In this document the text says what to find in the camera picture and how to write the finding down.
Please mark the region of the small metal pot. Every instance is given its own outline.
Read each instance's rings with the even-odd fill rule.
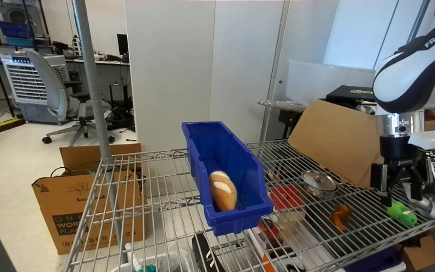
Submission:
[[[338,184],[332,178],[316,170],[304,171],[302,178],[305,190],[312,196],[332,198],[338,191]]]

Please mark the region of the metal pot lid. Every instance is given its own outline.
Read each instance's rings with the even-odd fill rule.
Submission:
[[[309,186],[322,191],[335,191],[338,187],[332,178],[315,170],[304,171],[302,178]]]

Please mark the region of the green toy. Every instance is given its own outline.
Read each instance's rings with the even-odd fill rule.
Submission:
[[[392,199],[392,207],[387,208],[389,215],[399,220],[408,227],[414,227],[417,223],[417,216],[411,212],[402,202]]]
[[[156,267],[154,265],[145,266],[145,270],[140,268],[137,272],[156,272]]]

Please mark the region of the bread loaf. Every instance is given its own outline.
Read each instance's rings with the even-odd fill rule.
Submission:
[[[211,197],[221,212],[235,209],[238,199],[237,191],[226,173],[222,171],[212,172],[209,175],[209,187],[211,188]]]

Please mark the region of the wire shelf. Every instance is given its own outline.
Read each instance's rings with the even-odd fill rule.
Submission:
[[[290,201],[283,198],[280,200],[282,204],[291,208],[275,210],[264,217],[277,222],[278,232],[264,224],[272,237],[266,238],[259,228],[240,234],[213,235],[202,205],[198,205],[199,191],[190,174],[186,150],[115,155],[113,164],[100,163],[83,212],[85,224],[77,231],[80,241],[73,245],[65,271],[110,271],[119,267],[122,255],[129,251],[143,260],[142,265],[149,265],[144,260],[150,256],[169,256],[172,252],[179,256],[185,253],[193,256],[191,239],[198,233],[205,236],[209,248],[226,272],[264,271],[269,265],[276,271],[284,271],[288,264],[297,262],[311,272],[335,271],[435,227],[435,220],[424,218],[418,212],[418,223],[412,228],[393,220],[380,205],[375,192],[351,184],[340,182],[340,189],[329,199],[309,194],[302,183],[303,171],[316,169],[336,181],[339,178],[286,141],[252,143],[247,147],[264,165],[268,192],[293,186],[297,189],[296,197],[302,202],[300,207],[293,208]],[[123,170],[126,168],[126,171],[139,175],[129,178]],[[105,177],[109,172],[114,173],[114,182]],[[110,185],[115,186],[117,194],[124,190],[124,196],[130,196],[132,201],[119,199],[119,208],[112,209],[115,203],[102,197],[105,192],[102,188]],[[136,203],[135,196],[141,188],[144,197]],[[403,189],[397,188],[393,197],[409,205]],[[345,231],[339,231],[329,219],[335,207],[341,205],[353,210]],[[96,212],[97,207],[103,207],[102,211]],[[105,223],[121,219],[122,225],[131,222],[133,229],[138,222],[135,218],[139,217],[147,225],[147,238],[134,242],[131,249],[120,250],[119,246],[111,246],[117,239],[114,224],[110,227],[112,235],[102,239]],[[97,249],[88,246],[91,239],[98,241]],[[192,272],[199,272],[199,269],[192,267]]]

